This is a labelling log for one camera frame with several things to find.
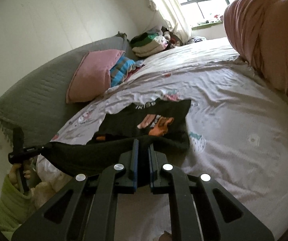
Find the green sleeve left forearm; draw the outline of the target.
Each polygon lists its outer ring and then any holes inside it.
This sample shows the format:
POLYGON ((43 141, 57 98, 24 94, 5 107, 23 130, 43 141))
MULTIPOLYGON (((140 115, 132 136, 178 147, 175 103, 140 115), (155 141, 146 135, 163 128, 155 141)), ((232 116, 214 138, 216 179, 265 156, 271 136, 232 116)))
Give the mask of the green sleeve left forearm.
POLYGON ((0 232, 7 240, 35 211, 32 192, 23 194, 16 184, 17 180, 7 174, 0 194, 0 232))

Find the person left hand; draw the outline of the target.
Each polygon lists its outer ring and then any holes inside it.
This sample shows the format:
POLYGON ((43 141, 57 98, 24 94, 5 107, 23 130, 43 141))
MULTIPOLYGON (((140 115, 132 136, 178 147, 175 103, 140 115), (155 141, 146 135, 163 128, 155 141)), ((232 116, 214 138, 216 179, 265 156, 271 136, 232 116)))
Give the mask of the person left hand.
POLYGON ((20 171, 22 164, 14 164, 8 174, 10 183, 17 189, 20 190, 19 182, 23 176, 26 180, 31 177, 30 166, 24 165, 23 171, 20 171))

